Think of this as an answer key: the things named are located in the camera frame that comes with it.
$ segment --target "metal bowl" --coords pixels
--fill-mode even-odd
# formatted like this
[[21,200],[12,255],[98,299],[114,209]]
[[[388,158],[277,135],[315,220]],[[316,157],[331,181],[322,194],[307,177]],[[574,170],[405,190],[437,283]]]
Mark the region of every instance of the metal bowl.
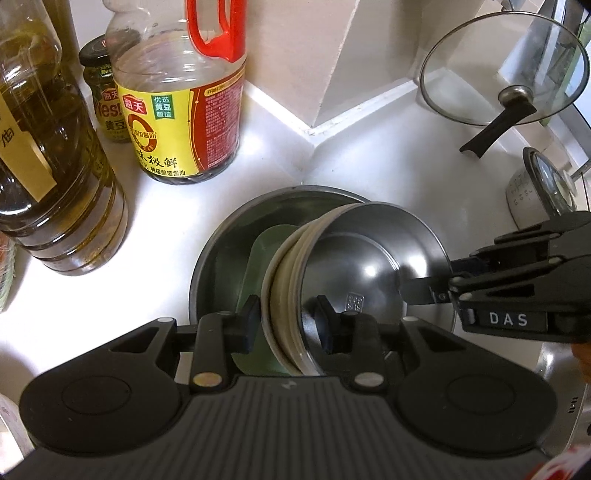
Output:
[[199,255],[189,289],[189,321],[236,311],[248,257],[256,238],[278,224],[301,226],[330,210],[367,199],[345,190],[297,186],[251,200],[226,218]]
[[290,324],[291,335],[282,338],[289,345],[290,358],[306,375],[348,370],[347,357],[323,352],[314,319],[318,295],[325,295],[337,312],[364,312],[378,323],[397,325],[407,313],[398,294],[401,281],[451,274],[449,259],[433,231],[395,205],[350,205],[318,222],[285,256],[293,266],[287,275],[277,273],[271,289],[271,303],[278,294],[281,298],[275,303],[284,310],[287,306],[282,318],[273,318],[273,330]]

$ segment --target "red label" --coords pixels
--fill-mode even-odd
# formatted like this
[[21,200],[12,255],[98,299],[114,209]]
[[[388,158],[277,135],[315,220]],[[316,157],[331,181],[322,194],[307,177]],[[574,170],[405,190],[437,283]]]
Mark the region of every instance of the red label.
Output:
[[140,98],[136,98],[133,95],[123,95],[123,103],[126,108],[132,112],[139,113],[140,115],[147,115],[146,104]]
[[117,89],[115,87],[103,90],[101,92],[101,95],[105,102],[110,102],[111,100],[117,100],[117,98],[119,98],[119,95],[117,94]]
[[191,90],[191,148],[200,171],[223,162],[236,149],[243,86],[244,65],[222,80]]

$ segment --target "metal screw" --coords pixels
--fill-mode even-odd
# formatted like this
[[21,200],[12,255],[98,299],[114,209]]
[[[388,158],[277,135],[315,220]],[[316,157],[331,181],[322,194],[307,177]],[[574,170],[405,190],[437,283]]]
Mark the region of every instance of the metal screw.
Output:
[[193,383],[198,387],[213,388],[222,382],[222,376],[214,372],[201,372],[193,377]]
[[384,376],[376,372],[363,372],[355,375],[355,383],[360,387],[376,388],[384,383]]

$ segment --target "paper label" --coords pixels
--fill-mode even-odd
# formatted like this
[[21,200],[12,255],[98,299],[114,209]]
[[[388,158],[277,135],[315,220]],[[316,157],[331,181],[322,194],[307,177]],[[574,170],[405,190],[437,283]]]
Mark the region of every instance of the paper label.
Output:
[[177,92],[146,93],[118,86],[135,153],[146,170],[190,177],[236,148],[244,65],[217,82]]
[[129,138],[125,115],[119,102],[116,87],[109,87],[93,94],[96,118],[111,140],[122,141]]
[[23,132],[0,95],[0,159],[19,183],[40,202],[56,186],[51,168],[29,132]]

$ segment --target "round button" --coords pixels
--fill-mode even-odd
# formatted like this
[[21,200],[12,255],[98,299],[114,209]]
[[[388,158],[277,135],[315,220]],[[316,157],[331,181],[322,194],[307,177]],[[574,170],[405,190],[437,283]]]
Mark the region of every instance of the round button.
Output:
[[494,415],[515,401],[515,391],[504,380],[488,375],[467,375],[447,387],[448,400],[460,410],[476,415]]
[[85,377],[64,388],[61,397],[76,413],[104,415],[122,408],[131,397],[131,388],[115,377]]

